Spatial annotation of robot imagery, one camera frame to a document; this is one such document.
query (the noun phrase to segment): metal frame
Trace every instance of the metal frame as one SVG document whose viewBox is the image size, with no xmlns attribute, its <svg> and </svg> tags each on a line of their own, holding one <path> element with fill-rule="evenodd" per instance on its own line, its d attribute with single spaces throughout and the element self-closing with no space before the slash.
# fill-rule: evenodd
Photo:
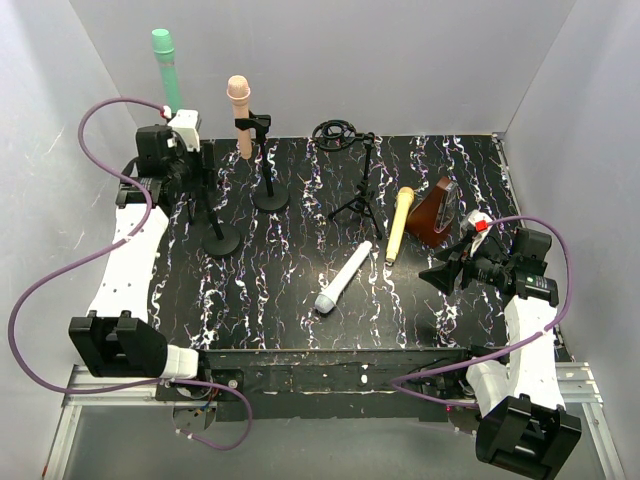
<svg viewBox="0 0 640 480">
<path fill-rule="evenodd" d="M 598 458 L 602 465 L 605 478 L 624 479 L 624 470 L 618 457 L 618 452 L 613 444 L 611 432 L 607 420 L 602 411 L 602 405 L 595 403 L 583 403 L 582 409 L 587 418 L 587 426 L 593 438 L 593 443 L 598 451 Z"/>
<path fill-rule="evenodd" d="M 42 475 L 44 480 L 61 480 L 64 477 L 81 413 L 82 407 L 80 405 L 69 405 L 62 408 L 49 453 L 49 461 Z"/>
<path fill-rule="evenodd" d="M 624 479 L 622 465 L 602 412 L 602 397 L 589 364 L 586 362 L 556 363 L 556 373 L 565 403 L 582 404 L 587 427 L 606 478 Z M 99 388 L 122 385 L 136 380 L 138 379 L 95 378 L 86 367 L 76 365 L 71 374 L 69 387 Z M 106 394 L 66 395 L 44 479 L 61 480 L 64 477 L 83 407 L 167 405 L 191 407 L 198 403 L 196 401 L 158 401 L 155 398 L 156 388 L 157 385 L 150 384 Z"/>
</svg>

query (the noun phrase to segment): brown metronome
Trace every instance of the brown metronome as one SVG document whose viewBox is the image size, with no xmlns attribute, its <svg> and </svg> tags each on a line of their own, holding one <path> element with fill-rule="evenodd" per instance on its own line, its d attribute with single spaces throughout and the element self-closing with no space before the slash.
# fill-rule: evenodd
<svg viewBox="0 0 640 480">
<path fill-rule="evenodd" d="M 442 177 L 429 194 L 409 213 L 405 230 L 431 248 L 442 244 L 456 214 L 458 184 Z"/>
</svg>

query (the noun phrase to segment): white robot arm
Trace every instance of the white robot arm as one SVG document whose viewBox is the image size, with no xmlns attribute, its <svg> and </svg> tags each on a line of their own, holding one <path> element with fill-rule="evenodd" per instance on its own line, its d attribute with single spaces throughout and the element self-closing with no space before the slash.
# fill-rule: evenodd
<svg viewBox="0 0 640 480">
<path fill-rule="evenodd" d="M 500 240 L 487 238 L 491 219 L 474 211 L 463 221 L 462 241 L 436 254 L 444 264 L 419 276 L 446 295 L 471 280 L 493 285 L 506 302 L 509 344 L 542 332 L 533 342 L 511 351 L 508 364 L 487 360 L 470 366 L 482 419 L 477 431 L 480 461 L 530 478 L 554 478 L 580 439 L 580 419 L 567 414 L 555 370 L 553 331 L 558 288 L 544 276 L 551 237 L 516 229 L 507 253 Z"/>
<path fill-rule="evenodd" d="M 198 373 L 198 352 L 168 345 L 148 325 L 147 304 L 167 214 L 184 182 L 202 167 L 199 124 L 197 111 L 178 110 L 167 126 L 144 127 L 136 134 L 138 180 L 150 191 L 153 208 L 144 228 L 110 253 L 88 315 L 72 319 L 69 327 L 94 376 L 189 379 Z M 139 192 L 124 184 L 116 203 L 114 243 L 128 236 L 147 208 Z"/>
</svg>

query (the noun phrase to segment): cable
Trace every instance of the cable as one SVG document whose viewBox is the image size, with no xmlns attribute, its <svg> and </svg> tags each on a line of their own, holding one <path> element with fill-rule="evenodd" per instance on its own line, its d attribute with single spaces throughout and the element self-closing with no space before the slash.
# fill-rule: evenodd
<svg viewBox="0 0 640 480">
<path fill-rule="evenodd" d="M 150 378 L 148 380 L 140 380 L 140 381 L 137 381 L 137 382 L 130 382 L 130 383 L 122 384 L 122 385 L 114 385 L 114 386 L 111 386 L 111 387 L 92 388 L 92 389 L 75 389 L 75 388 L 60 387 L 60 386 L 53 385 L 52 383 L 47 382 L 45 379 L 43 379 L 37 373 L 35 373 L 29 367 L 29 365 L 27 365 L 27 363 L 25 362 L 24 358 L 22 357 L 22 355 L 20 353 L 20 350 L 18 349 L 18 345 L 17 345 L 17 342 L 16 342 L 16 320 L 18 318 L 18 313 L 20 312 L 20 308 L 22 308 L 22 305 L 24 304 L 24 302 L 27 300 L 27 298 L 29 298 L 31 296 L 31 294 L 33 294 L 38 288 L 40 288 L 43 285 L 45 285 L 46 283 L 50 282 L 54 278 L 57 278 L 57 277 L 59 277 L 60 275 L 62 275 L 64 273 L 67 273 L 67 272 L 69 272 L 69 271 L 71 271 L 71 270 L 73 270 L 75 268 L 78 268 L 78 267 L 80 267 L 82 265 L 85 265 L 86 263 L 89 263 L 92 260 L 100 258 L 100 257 L 106 255 L 107 253 L 112 252 L 113 250 L 115 250 L 117 248 L 120 248 L 125 243 L 127 243 L 129 240 L 131 240 L 131 238 L 135 234 L 137 234 L 144 227 L 144 224 L 146 223 L 146 221 L 149 218 L 149 215 L 151 214 L 151 209 L 153 207 L 153 204 L 152 204 L 152 200 L 151 200 L 151 195 L 149 194 L 147 189 L 144 188 L 140 183 L 138 183 L 135 180 L 133 180 L 132 178 L 129 178 L 128 176 L 123 175 L 122 173 L 119 173 L 118 171 L 114 170 L 113 168 L 109 167 L 105 163 L 103 163 L 100 160 L 98 160 L 89 151 L 89 148 L 87 147 L 87 144 L 85 142 L 84 130 L 85 130 L 85 127 L 86 127 L 87 122 L 89 121 L 89 119 L 93 116 L 93 114 L 95 114 L 101 108 L 106 107 L 107 105 L 112 105 L 114 103 L 135 103 L 135 104 L 138 104 L 138 105 L 143 105 L 143 106 L 146 106 L 146 107 L 155 108 L 161 114 L 164 111 L 164 107 L 161 106 L 161 105 L 157 105 L 155 103 L 144 101 L 144 100 L 138 100 L 136 98 L 129 98 L 129 97 L 110 98 L 110 99 L 104 100 L 104 101 L 102 101 L 100 103 L 97 103 L 96 105 L 91 107 L 84 114 L 84 116 L 80 120 L 80 124 L 78 125 L 78 143 L 80 144 L 80 149 L 89 158 L 89 160 L 91 160 L 98 168 L 100 168 L 101 170 L 104 170 L 105 172 L 109 173 L 110 175 L 113 175 L 114 177 L 120 179 L 122 182 L 128 183 L 129 185 L 133 185 L 138 190 L 140 190 L 140 192 L 144 196 L 146 207 L 147 207 L 145 212 L 144 212 L 144 215 L 142 216 L 142 219 L 140 220 L 140 223 L 138 223 L 133 228 L 133 230 L 131 230 L 131 232 L 129 232 L 129 234 L 126 237 L 124 237 L 122 240 L 119 240 L 116 243 L 113 243 L 113 244 L 103 248 L 102 250 L 99 250 L 99 251 L 97 251 L 95 253 L 92 253 L 91 255 L 88 255 L 88 256 L 86 256 L 84 258 L 81 258 L 80 260 L 76 260 L 75 262 L 72 262 L 69 265 L 66 265 L 66 266 L 64 266 L 64 267 L 62 267 L 62 268 L 60 268 L 60 269 L 58 269 L 58 270 L 46 275 L 45 277 L 43 277 L 40 280 L 36 281 L 29 288 L 27 288 L 22 293 L 22 295 L 20 295 L 20 297 L 18 297 L 18 300 L 16 301 L 15 305 L 13 306 L 13 309 L 11 310 L 11 314 L 9 315 L 9 322 L 7 324 L 7 336 L 8 336 L 8 340 L 9 340 L 9 348 L 11 349 L 11 353 L 13 354 L 13 357 L 15 358 L 16 362 L 18 363 L 18 365 L 20 366 L 22 371 L 31 380 L 33 380 L 35 383 L 37 383 L 41 387 L 44 387 L 47 390 L 51 390 L 51 391 L 56 392 L 56 393 L 62 393 L 62 394 L 65 394 L 65 395 L 90 395 L 90 394 L 97 394 L 97 393 L 109 393 L 109 392 L 115 392 L 117 390 L 123 390 L 125 388 L 137 387 L 137 386 L 140 386 L 140 385 L 152 385 L 152 384 L 159 383 L 159 382 L 162 381 L 162 380 L 159 380 L 157 378 Z M 185 384 L 185 385 L 196 385 L 196 386 L 217 388 L 217 389 L 220 389 L 220 390 L 224 390 L 224 391 L 230 392 L 233 395 L 235 395 L 236 397 L 238 397 L 244 403 L 245 407 L 247 408 L 247 415 L 248 415 L 247 429 L 245 430 L 244 434 L 240 437 L 240 439 L 236 443 L 234 443 L 232 445 L 229 445 L 229 446 L 225 446 L 225 445 L 217 445 L 215 443 L 209 442 L 208 440 L 204 440 L 204 439 L 201 440 L 202 443 L 205 443 L 205 444 L 209 445 L 210 447 L 218 449 L 218 450 L 231 450 L 231 449 L 237 447 L 238 445 L 240 445 L 240 443 L 242 443 L 242 441 L 247 437 L 247 435 L 249 434 L 249 431 L 251 430 L 251 426 L 252 426 L 252 423 L 253 423 L 253 411 L 251 409 L 251 404 L 249 403 L 247 398 L 242 393 L 240 393 L 240 392 L 238 392 L 238 391 L 236 391 L 236 390 L 234 390 L 232 388 L 229 388 L 229 387 L 227 387 L 225 385 L 220 385 L 220 384 L 212 383 L 212 382 L 200 382 L 200 381 L 197 381 L 197 380 L 174 380 L 173 383 L 180 383 L 180 384 Z"/>
<path fill-rule="evenodd" d="M 538 217 L 530 217 L 527 215 L 505 217 L 505 218 L 500 218 L 498 220 L 493 220 L 492 222 L 489 222 L 489 225 L 498 225 L 501 223 L 515 222 L 520 220 L 528 220 L 531 222 L 539 223 L 540 225 L 548 228 L 556 236 L 556 238 L 558 239 L 558 242 L 560 242 L 560 246 L 562 247 L 562 252 L 564 253 L 564 258 L 567 265 L 567 297 L 565 299 L 564 305 L 562 306 L 562 310 L 560 310 L 558 315 L 556 315 L 556 318 L 554 318 L 549 324 L 545 325 L 544 331 L 548 332 L 553 327 L 555 327 L 558 323 L 560 323 L 564 317 L 566 317 L 567 312 L 569 311 L 569 307 L 571 305 L 571 299 L 573 298 L 573 275 L 572 275 L 573 270 L 572 270 L 572 263 L 571 263 L 571 255 L 569 254 L 569 247 L 567 246 L 562 235 L 560 235 L 560 232 L 556 230 L 553 226 L 549 225 L 547 222 L 545 222 L 544 220 Z M 432 377 L 434 375 L 439 375 L 441 373 L 447 373 L 455 370 L 460 370 L 462 368 L 468 368 L 472 365 L 477 365 L 479 363 L 486 362 L 487 360 L 495 360 L 496 358 L 503 357 L 508 353 L 511 353 L 519 348 L 524 347 L 525 345 L 530 344 L 531 342 L 540 338 L 542 335 L 543 335 L 542 332 L 536 332 L 530 337 L 525 338 L 524 340 L 521 340 L 517 343 L 514 343 L 513 345 L 509 345 L 508 347 L 502 348 L 500 350 L 497 350 L 488 355 L 484 355 L 482 357 L 472 358 L 471 360 L 454 363 L 453 365 L 447 365 L 440 368 L 434 368 L 432 370 L 427 370 L 425 372 L 417 372 L 417 373 L 412 373 L 412 374 L 403 375 L 401 377 L 394 378 L 391 380 L 391 386 L 401 393 L 406 393 L 407 395 L 411 395 L 412 397 L 420 398 L 422 400 L 429 400 L 430 402 L 439 403 L 441 405 L 450 405 L 454 407 L 478 408 L 478 405 L 475 403 L 466 403 L 466 402 L 461 402 L 456 400 L 446 400 L 442 398 L 432 397 L 430 395 L 425 395 L 423 393 L 418 393 L 413 390 L 409 390 L 408 388 L 404 388 L 401 386 L 401 384 L 409 380 L 416 380 L 418 378 L 424 378 L 424 377 Z"/>
<path fill-rule="evenodd" d="M 181 383 L 183 385 L 195 385 L 197 387 L 213 387 L 219 390 L 224 390 L 225 392 L 232 393 L 236 397 L 238 397 L 242 401 L 242 403 L 244 403 L 244 406 L 247 409 L 247 420 L 248 420 L 247 428 L 245 428 L 244 433 L 240 435 L 240 438 L 238 438 L 238 440 L 236 440 L 231 445 L 219 445 L 207 438 L 201 437 L 200 435 L 196 435 L 193 432 L 185 430 L 184 428 L 178 428 L 176 429 L 176 431 L 186 435 L 187 438 L 190 438 L 190 439 L 193 438 L 194 440 L 197 440 L 200 443 L 204 443 L 205 445 L 211 448 L 215 448 L 216 450 L 222 450 L 222 451 L 233 450 L 238 445 L 240 445 L 245 438 L 247 438 L 247 435 L 249 435 L 249 432 L 251 431 L 251 427 L 253 425 L 253 410 L 251 409 L 251 404 L 249 403 L 249 400 L 247 400 L 247 397 L 245 397 L 243 394 L 241 394 L 240 392 L 238 392 L 237 390 L 231 387 L 228 387 L 227 385 L 220 385 L 218 383 L 211 383 L 211 382 L 201 382 L 199 380 L 175 380 L 175 381 L 172 380 L 172 383 Z"/>
</svg>

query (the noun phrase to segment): black marble table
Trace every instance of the black marble table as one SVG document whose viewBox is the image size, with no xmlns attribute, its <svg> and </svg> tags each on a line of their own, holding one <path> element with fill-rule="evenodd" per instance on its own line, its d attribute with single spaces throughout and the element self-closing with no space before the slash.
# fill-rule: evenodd
<svg viewBox="0 0 640 480">
<path fill-rule="evenodd" d="M 181 202 L 170 218 L 150 285 L 149 314 L 171 343 L 204 349 L 505 343 L 502 302 L 493 287 L 473 284 L 445 297 L 417 276 L 434 264 L 433 250 L 417 239 L 405 233 L 390 267 L 384 261 L 387 239 L 376 240 L 370 220 L 351 212 L 327 220 L 354 195 L 364 164 L 362 145 L 325 153 L 307 138 L 272 138 L 268 148 L 277 178 L 291 194 L 288 210 L 272 215 L 251 204 L 251 193 L 264 188 L 261 159 L 242 159 L 235 140 L 215 143 L 218 189 L 211 198 L 221 221 L 244 235 L 233 258 L 213 260 L 204 253 L 200 241 L 211 227 L 203 212 L 189 225 Z M 378 137 L 371 185 L 387 236 L 398 190 L 414 188 L 417 202 L 442 176 L 460 186 L 460 212 L 447 244 L 458 240 L 463 212 L 480 208 L 494 218 L 516 213 L 491 137 Z M 510 244 L 510 232 L 501 227 L 497 233 Z M 313 308 L 317 294 L 365 240 L 373 242 L 369 260 L 337 307 L 320 316 Z"/>
</svg>

